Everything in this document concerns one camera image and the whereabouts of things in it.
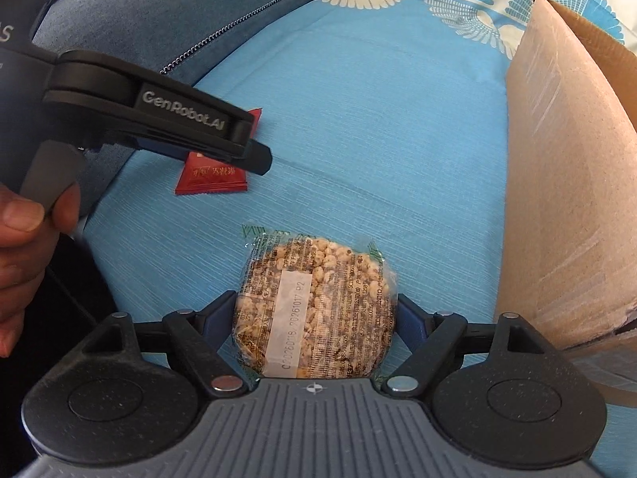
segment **human hand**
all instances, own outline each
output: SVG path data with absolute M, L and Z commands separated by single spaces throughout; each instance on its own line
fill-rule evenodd
M 44 278 L 60 232 L 78 221 L 80 188 L 75 183 L 49 216 L 39 203 L 0 185 L 0 357 L 8 357 L 22 334 L 24 309 Z

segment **gray handle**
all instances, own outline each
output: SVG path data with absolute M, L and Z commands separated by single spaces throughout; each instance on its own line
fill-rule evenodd
M 44 206 L 47 212 L 84 169 L 84 154 L 69 144 L 46 140 L 40 144 L 22 182 L 20 195 Z
M 543 471 L 496 468 L 448 444 L 412 400 L 368 379 L 263 379 L 209 405 L 174 447 L 145 461 L 89 469 L 42 457 L 24 478 L 600 478 L 584 461 Z

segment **letter s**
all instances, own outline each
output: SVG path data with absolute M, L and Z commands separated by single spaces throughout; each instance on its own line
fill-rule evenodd
M 7 41 L 11 39 L 11 31 L 13 29 L 14 28 L 12 27 L 12 25 L 7 25 L 6 27 L 2 29 L 2 35 L 0 35 L 0 41 L 2 43 L 6 43 Z

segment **snack package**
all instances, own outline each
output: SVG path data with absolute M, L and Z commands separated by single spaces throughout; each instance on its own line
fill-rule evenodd
M 258 234 L 234 312 L 243 362 L 266 377 L 370 376 L 394 332 L 396 275 L 327 239 Z
M 250 111 L 250 114 L 254 116 L 251 137 L 257 130 L 261 111 L 261 108 Z M 184 194 L 212 194 L 214 192 L 244 192 L 247 189 L 248 180 L 245 170 L 206 158 L 201 153 L 190 153 L 174 193 L 182 196 Z

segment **silver rivet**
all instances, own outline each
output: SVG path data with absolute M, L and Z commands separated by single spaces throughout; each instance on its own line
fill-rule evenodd
M 394 392 L 411 392 L 418 388 L 418 381 L 409 375 L 395 375 L 387 380 L 387 387 Z
M 243 386 L 243 381 L 236 375 L 220 375 L 210 384 L 218 392 L 236 392 Z

